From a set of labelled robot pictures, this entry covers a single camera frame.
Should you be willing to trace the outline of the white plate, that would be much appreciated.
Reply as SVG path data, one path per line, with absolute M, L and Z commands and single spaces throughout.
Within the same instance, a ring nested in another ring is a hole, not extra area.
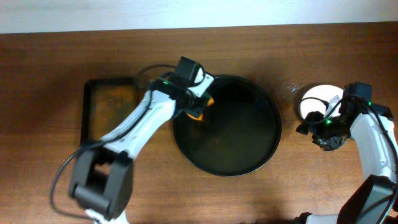
M 310 112 L 325 114 L 328 102 L 336 95 L 343 97 L 343 89 L 334 85 L 317 85 L 305 92 L 304 101 L 298 106 L 298 113 L 306 118 Z

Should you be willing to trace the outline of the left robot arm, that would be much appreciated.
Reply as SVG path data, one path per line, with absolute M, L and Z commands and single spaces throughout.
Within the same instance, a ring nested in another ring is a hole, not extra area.
M 214 76 L 198 62 L 181 57 L 175 70 L 147 87 L 137 107 L 97 142 L 77 150 L 69 196 L 94 223 L 127 223 L 134 161 L 153 134 L 182 113 L 198 119 L 213 103 L 207 89 Z

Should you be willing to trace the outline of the orange green sponge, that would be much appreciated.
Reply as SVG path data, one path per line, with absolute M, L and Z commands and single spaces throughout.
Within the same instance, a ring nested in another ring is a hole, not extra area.
M 209 100 L 204 105 L 202 105 L 202 107 L 190 110 L 186 112 L 186 115 L 195 121 L 203 121 L 203 113 L 205 112 L 207 107 L 211 106 L 214 103 L 214 99 L 210 97 Z

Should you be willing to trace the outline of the round black tray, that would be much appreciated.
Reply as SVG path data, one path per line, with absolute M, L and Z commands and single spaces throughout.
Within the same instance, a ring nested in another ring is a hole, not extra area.
M 232 75 L 216 77 L 208 92 L 215 102 L 201 121 L 187 114 L 173 120 L 180 152 L 198 169 L 218 176 L 245 175 L 263 166 L 282 135 L 280 113 L 270 94 Z

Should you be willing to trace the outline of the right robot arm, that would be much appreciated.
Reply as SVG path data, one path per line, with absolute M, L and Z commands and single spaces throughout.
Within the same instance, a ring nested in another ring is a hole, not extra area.
M 387 106 L 372 102 L 372 87 L 355 82 L 344 88 L 315 85 L 297 103 L 301 124 L 312 142 L 334 151 L 355 141 L 364 182 L 337 214 L 302 213 L 295 223 L 397 223 L 397 142 L 394 118 Z

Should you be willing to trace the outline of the black rectangular tray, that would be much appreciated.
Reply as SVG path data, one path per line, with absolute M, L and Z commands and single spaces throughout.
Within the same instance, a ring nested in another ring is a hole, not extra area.
M 134 77 L 88 80 L 83 91 L 80 142 L 96 141 L 116 128 L 141 100 Z

